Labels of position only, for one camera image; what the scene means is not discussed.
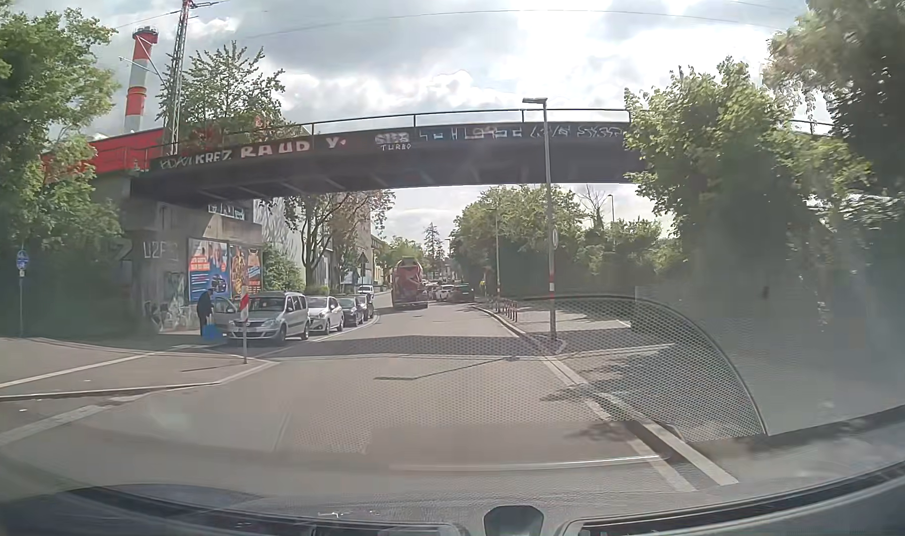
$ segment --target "red truck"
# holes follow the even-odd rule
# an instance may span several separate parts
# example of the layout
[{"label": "red truck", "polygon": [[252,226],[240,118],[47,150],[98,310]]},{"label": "red truck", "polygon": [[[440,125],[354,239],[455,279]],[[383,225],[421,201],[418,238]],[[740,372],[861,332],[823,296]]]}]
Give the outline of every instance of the red truck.
[{"label": "red truck", "polygon": [[414,258],[403,258],[396,263],[392,281],[393,309],[429,307],[425,284],[422,282],[422,264]]}]

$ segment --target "blue street sign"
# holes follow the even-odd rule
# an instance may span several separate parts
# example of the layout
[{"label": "blue street sign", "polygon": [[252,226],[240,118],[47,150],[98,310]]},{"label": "blue street sign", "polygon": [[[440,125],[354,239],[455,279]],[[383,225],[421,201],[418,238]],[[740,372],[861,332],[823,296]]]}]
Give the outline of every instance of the blue street sign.
[{"label": "blue street sign", "polygon": [[24,270],[29,265],[29,254],[24,249],[18,250],[16,254],[16,268]]}]

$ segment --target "sign post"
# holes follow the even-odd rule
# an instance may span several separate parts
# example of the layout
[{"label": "sign post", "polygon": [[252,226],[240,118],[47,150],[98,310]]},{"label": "sign post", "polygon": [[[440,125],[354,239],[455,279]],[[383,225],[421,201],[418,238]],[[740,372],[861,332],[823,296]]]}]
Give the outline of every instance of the sign post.
[{"label": "sign post", "polygon": [[18,269],[18,336],[25,336],[25,322],[22,320],[22,282],[25,280],[25,268],[29,265],[29,253],[24,249],[16,254],[16,268]]},{"label": "sign post", "polygon": [[247,311],[250,309],[250,295],[247,294],[247,285],[241,287],[241,329],[244,332],[244,364],[247,364]]}]

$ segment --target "parked car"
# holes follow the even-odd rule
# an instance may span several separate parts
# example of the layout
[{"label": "parked car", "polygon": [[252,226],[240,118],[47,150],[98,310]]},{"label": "parked car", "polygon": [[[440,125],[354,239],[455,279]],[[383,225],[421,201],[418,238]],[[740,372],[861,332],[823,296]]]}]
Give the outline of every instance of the parked car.
[{"label": "parked car", "polygon": [[439,287],[438,298],[440,301],[446,301],[449,298],[449,293],[452,292],[452,289],[455,288],[455,285],[443,285]]},{"label": "parked car", "polygon": [[357,294],[352,297],[356,300],[356,307],[363,311],[363,322],[373,318],[373,304],[366,301],[366,294]]},{"label": "parked car", "polygon": [[373,296],[376,295],[376,293],[373,292],[373,285],[360,285],[356,287],[356,294],[366,295],[366,301],[370,303],[373,301]]},{"label": "parked car", "polygon": [[306,309],[310,316],[310,330],[329,335],[330,329],[343,331],[343,308],[332,296],[306,297]]},{"label": "parked car", "polygon": [[230,331],[230,323],[241,315],[240,304],[223,296],[215,296],[211,304],[214,306],[211,323],[217,326],[220,333],[227,333]]},{"label": "parked car", "polygon": [[471,285],[456,285],[453,287],[448,299],[449,301],[463,303],[475,301],[474,295],[475,293],[472,291]]},{"label": "parked car", "polygon": [[344,296],[336,299],[340,304],[340,308],[343,310],[343,325],[358,326],[365,322],[366,313],[360,308],[359,304],[356,302],[356,298]]},{"label": "parked car", "polygon": [[[237,306],[225,307],[237,311]],[[239,340],[244,337],[244,323],[240,313],[233,315],[229,327],[225,329],[227,338]],[[250,297],[247,312],[247,338],[269,338],[283,344],[287,335],[297,334],[300,340],[310,337],[307,327],[306,298],[299,292],[265,291]]]}]

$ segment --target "sky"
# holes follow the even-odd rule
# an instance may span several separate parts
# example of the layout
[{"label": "sky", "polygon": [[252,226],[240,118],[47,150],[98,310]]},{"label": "sky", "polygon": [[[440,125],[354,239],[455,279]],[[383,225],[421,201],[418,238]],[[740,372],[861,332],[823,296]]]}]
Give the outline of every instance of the sky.
[{"label": "sky", "polygon": [[[29,13],[67,5],[65,0],[16,2]],[[90,131],[120,134],[130,67],[119,56],[130,58],[132,31],[151,25],[160,31],[153,59],[161,68],[177,30],[177,15],[165,13],[176,12],[181,0],[74,0],[71,6],[118,28],[97,54],[123,88],[113,111]],[[805,9],[804,0],[228,0],[193,11],[187,51],[232,40],[252,51],[263,47],[265,69],[284,70],[283,114],[298,123],[520,108],[523,96],[547,96],[555,108],[622,108],[625,88],[665,86],[678,66],[715,71],[730,55],[748,62],[756,75],[766,62],[768,39]],[[142,128],[160,126],[154,119],[159,87],[157,77],[149,75]],[[558,114],[550,120],[622,118]],[[327,128],[408,124],[396,121]],[[448,235],[455,217],[484,188],[398,190],[384,235],[422,240],[431,222]],[[655,218],[653,203],[637,196],[633,185],[596,188],[613,196],[617,218]],[[606,216],[611,205],[609,199]],[[662,224],[670,225],[670,219],[665,216]]]}]

